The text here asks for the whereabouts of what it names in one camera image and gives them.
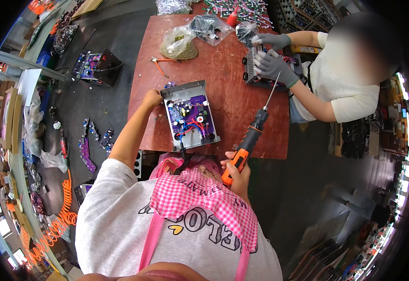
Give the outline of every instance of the wooden tabletop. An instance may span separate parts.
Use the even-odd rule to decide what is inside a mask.
[[[198,50],[195,59],[181,63],[159,62],[161,69],[170,78],[161,75],[149,59],[164,58],[159,48],[164,32],[176,26],[185,25],[196,15],[152,16],[145,30],[134,70],[133,85],[129,100],[128,119],[134,114],[145,93],[150,89],[164,89],[169,82],[176,85],[205,80],[209,107],[212,112],[218,143],[187,150],[209,155],[223,155],[235,150],[244,136],[248,124],[256,111],[262,108],[270,94],[269,89],[247,86],[242,80],[244,65],[242,58],[248,49],[230,33],[219,45],[213,47],[195,38],[192,42]],[[272,32],[261,28],[260,32]],[[274,93],[269,106],[269,117],[264,133],[252,153],[255,158],[286,159],[289,139],[289,98],[287,93]],[[150,115],[140,149],[172,151],[173,139],[170,133],[165,107],[155,108]]]

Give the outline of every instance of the yellow heart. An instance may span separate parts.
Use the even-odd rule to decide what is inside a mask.
[[[168,228],[174,231],[174,235],[178,235],[181,233],[184,227],[181,225],[169,225]]]

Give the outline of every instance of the hand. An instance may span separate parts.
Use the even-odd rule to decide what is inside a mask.
[[[159,105],[164,99],[161,97],[161,92],[156,89],[150,90],[145,94],[142,101],[142,105],[147,106],[150,109],[154,109]]]
[[[247,203],[250,203],[248,201],[248,180],[250,178],[251,172],[250,167],[248,166],[248,163],[245,162],[244,168],[239,173],[237,168],[230,163],[230,160],[233,158],[234,154],[235,152],[231,151],[225,152],[225,155],[226,157],[228,157],[228,160],[220,161],[220,164],[222,165],[222,169],[228,169],[233,179],[233,183],[231,184],[230,187],[231,191],[239,195]]]
[[[278,52],[282,48],[291,44],[290,37],[286,34],[275,35],[272,33],[260,33],[251,39],[253,45],[257,44],[271,44],[271,48]]]
[[[260,75],[276,80],[278,73],[280,77],[278,81],[283,82],[286,87],[292,87],[297,81],[298,76],[295,72],[287,65],[287,63],[280,57],[280,55],[272,49],[267,53],[259,51],[256,55],[253,63],[256,65],[253,70]]]

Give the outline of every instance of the pink gingham apron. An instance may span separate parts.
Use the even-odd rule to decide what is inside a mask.
[[[178,218],[191,206],[199,205],[212,211],[242,242],[235,280],[243,281],[250,251],[255,251],[258,240],[256,215],[242,198],[222,184],[219,168],[213,160],[204,155],[193,155],[180,175],[172,175],[170,171],[181,166],[182,162],[178,154],[163,154],[151,173],[150,179],[158,179],[150,199],[154,213],[145,238],[139,271],[150,264],[164,219]]]

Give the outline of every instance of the pink strap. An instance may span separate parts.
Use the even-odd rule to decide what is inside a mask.
[[[242,245],[241,258],[239,259],[239,265],[237,266],[237,271],[235,272],[235,281],[244,281],[249,260],[250,251],[247,250],[245,245]]]
[[[159,234],[161,233],[161,227],[164,219],[159,216],[157,212],[153,213],[150,226],[148,227],[147,237],[145,238],[144,250],[142,250],[141,263],[139,264],[139,271],[146,268],[150,264],[151,257],[156,248]]]
[[[148,227],[147,237],[145,238],[144,249],[142,250],[141,262],[139,264],[139,271],[146,268],[150,264],[151,257],[156,248],[156,244],[161,233],[162,224],[164,219],[157,213],[153,213],[150,226]],[[239,259],[239,265],[235,273],[235,281],[244,281],[245,274],[247,273],[248,261],[250,260],[250,252],[245,245],[242,245],[241,258]]]

